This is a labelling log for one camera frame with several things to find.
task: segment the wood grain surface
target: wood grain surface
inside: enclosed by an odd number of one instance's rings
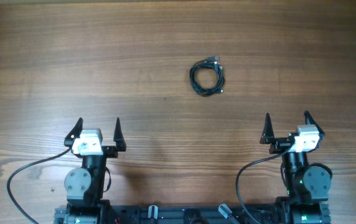
[[[190,87],[189,69],[219,55],[224,92]],[[201,71],[202,84],[215,74]],[[112,144],[117,117],[127,152],[108,161],[112,205],[237,205],[235,176],[268,156],[276,136],[309,110],[326,132],[309,155],[334,171],[334,223],[356,223],[356,2],[119,2],[0,6],[0,223],[28,223],[6,192],[20,166],[65,150],[79,117]],[[280,159],[244,172],[247,203],[285,195]],[[69,154],[12,181],[40,223],[66,204]]]

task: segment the wooden table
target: wooden table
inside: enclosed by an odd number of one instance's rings
[[[219,55],[224,92],[203,98],[192,64]],[[204,85],[215,74],[201,71]],[[79,117],[128,150],[110,159],[113,205],[237,205],[240,167],[268,155],[309,110],[326,132],[309,155],[334,171],[334,223],[356,223],[355,1],[126,2],[0,6],[0,223],[28,223],[6,192],[10,174],[65,150]],[[279,165],[243,173],[247,203],[285,195]],[[66,204],[69,154],[21,172],[12,191],[40,223]]]

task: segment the wooden tabletop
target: wooden tabletop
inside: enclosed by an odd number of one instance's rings
[[[219,55],[226,84],[208,98],[189,69]],[[213,71],[199,73],[213,85]],[[65,150],[79,117],[112,144],[112,205],[238,205],[235,176],[269,156],[265,114],[285,137],[309,110],[326,132],[309,162],[334,172],[334,223],[356,223],[356,2],[213,1],[0,6],[0,223],[28,223],[6,192],[17,168]],[[246,170],[246,203],[286,194],[281,159]],[[40,223],[65,206],[72,154],[12,181]]]

